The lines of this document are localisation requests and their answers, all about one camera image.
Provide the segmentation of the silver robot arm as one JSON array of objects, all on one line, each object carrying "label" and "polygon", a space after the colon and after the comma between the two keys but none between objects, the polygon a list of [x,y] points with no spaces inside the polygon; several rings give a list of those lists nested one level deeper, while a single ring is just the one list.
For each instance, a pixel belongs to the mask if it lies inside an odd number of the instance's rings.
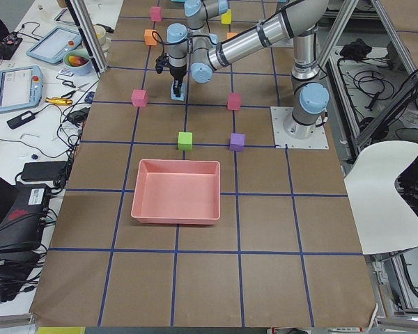
[{"label": "silver robot arm", "polygon": [[183,100],[183,81],[190,72],[195,82],[204,84],[216,71],[210,52],[220,46],[216,35],[209,32],[208,20],[227,12],[227,1],[186,1],[184,11],[187,23],[174,23],[167,29],[167,65],[173,77],[171,96]]},{"label": "silver robot arm", "polygon": [[327,10],[327,1],[287,1],[273,15],[225,41],[219,41],[205,28],[206,22],[225,14],[227,1],[185,1],[186,24],[167,28],[167,39],[157,58],[155,70],[168,68],[173,83],[171,97],[183,95],[187,73],[205,84],[214,72],[283,40],[293,41],[294,64],[291,72],[295,106],[285,117],[283,127],[292,138],[309,138],[320,126],[318,119],[329,102],[327,89],[318,83],[320,66],[316,59],[317,23]]}]

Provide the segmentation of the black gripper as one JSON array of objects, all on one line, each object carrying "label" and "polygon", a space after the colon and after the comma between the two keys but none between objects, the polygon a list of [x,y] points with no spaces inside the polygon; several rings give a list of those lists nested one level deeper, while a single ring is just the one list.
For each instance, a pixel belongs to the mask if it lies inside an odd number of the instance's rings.
[{"label": "black gripper", "polygon": [[171,76],[173,77],[172,93],[174,97],[181,96],[182,81],[185,77],[185,66],[169,66]]}]

